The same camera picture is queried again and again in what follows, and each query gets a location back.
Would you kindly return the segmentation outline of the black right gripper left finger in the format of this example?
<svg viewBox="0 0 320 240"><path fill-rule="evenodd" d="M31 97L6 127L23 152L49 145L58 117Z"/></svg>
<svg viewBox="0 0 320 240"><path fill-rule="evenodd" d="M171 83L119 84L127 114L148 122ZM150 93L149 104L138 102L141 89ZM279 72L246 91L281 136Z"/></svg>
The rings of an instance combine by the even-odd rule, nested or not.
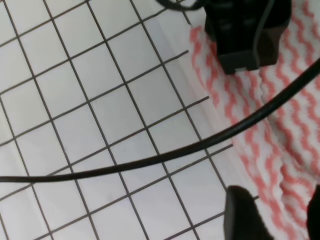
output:
<svg viewBox="0 0 320 240"><path fill-rule="evenodd" d="M226 240L272 240L259 214L254 198L240 186L230 186L226 192L223 222Z"/></svg>

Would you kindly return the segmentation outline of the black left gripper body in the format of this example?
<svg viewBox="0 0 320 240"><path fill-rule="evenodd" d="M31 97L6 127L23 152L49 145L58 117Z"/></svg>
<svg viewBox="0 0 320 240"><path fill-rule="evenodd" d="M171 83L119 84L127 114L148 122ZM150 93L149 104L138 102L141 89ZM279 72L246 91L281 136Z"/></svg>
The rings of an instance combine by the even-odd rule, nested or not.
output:
<svg viewBox="0 0 320 240"><path fill-rule="evenodd" d="M210 0L204 7L205 32L211 40L233 34L285 30L292 16L291 0Z"/></svg>

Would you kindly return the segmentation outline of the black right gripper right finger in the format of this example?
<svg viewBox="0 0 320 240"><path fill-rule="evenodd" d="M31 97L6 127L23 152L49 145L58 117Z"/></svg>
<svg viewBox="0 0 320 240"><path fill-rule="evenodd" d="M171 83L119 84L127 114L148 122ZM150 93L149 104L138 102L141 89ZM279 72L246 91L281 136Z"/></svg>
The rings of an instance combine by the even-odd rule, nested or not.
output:
<svg viewBox="0 0 320 240"><path fill-rule="evenodd" d="M320 186L317 185L307 208L307 230L310 240L320 240Z"/></svg>

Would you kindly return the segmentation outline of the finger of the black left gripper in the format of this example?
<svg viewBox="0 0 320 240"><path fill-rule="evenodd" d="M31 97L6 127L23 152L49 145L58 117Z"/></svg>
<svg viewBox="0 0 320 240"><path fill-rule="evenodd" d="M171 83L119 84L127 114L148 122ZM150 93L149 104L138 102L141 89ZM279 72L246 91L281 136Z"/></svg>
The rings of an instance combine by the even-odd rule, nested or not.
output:
<svg viewBox="0 0 320 240"><path fill-rule="evenodd" d="M286 26L265 27L258 40L260 67L273 66L278 62L280 40Z"/></svg>
<svg viewBox="0 0 320 240"><path fill-rule="evenodd" d="M260 66L257 31L227 29L216 33L217 57L224 73L234 75L237 70L257 70Z"/></svg>

